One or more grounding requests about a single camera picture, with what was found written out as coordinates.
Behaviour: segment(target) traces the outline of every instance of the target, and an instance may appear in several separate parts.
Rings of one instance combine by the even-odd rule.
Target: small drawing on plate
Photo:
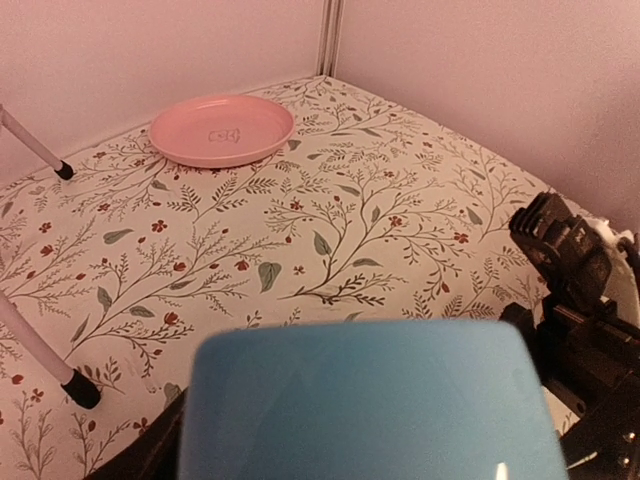
[[[211,130],[209,132],[210,142],[233,142],[238,143],[240,140],[240,129],[233,130]]]

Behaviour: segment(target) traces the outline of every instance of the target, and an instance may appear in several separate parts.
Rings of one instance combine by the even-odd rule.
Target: blue object
[[[566,480],[544,396],[505,323],[234,332],[199,349],[180,478]]]

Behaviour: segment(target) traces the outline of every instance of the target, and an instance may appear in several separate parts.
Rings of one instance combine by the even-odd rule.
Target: black mechanical device
[[[637,312],[636,243],[628,236],[605,238],[554,193],[540,193],[519,209],[509,230],[550,293],[537,326],[532,312],[516,303],[501,320],[520,330],[541,383],[580,418],[560,438],[569,477],[640,479],[639,319],[619,314],[621,302],[635,302],[625,311]],[[621,266],[633,295],[607,298]]]

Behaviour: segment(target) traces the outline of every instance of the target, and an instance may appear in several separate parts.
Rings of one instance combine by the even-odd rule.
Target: floral fabric
[[[331,78],[254,94],[297,124],[261,162],[181,167],[138,129],[70,159],[70,182],[44,169],[0,191],[0,288],[103,393],[92,411],[70,403],[0,323],[0,478],[94,471],[217,332],[539,313],[545,289],[506,225],[543,182]]]

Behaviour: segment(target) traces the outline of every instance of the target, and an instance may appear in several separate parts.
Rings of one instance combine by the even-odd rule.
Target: black rubber foot
[[[54,172],[63,180],[71,180],[71,177],[73,177],[73,168],[67,162],[62,162],[62,168],[54,170]]]
[[[61,387],[74,402],[83,408],[92,409],[100,402],[98,387],[78,370],[74,370],[71,381]]]

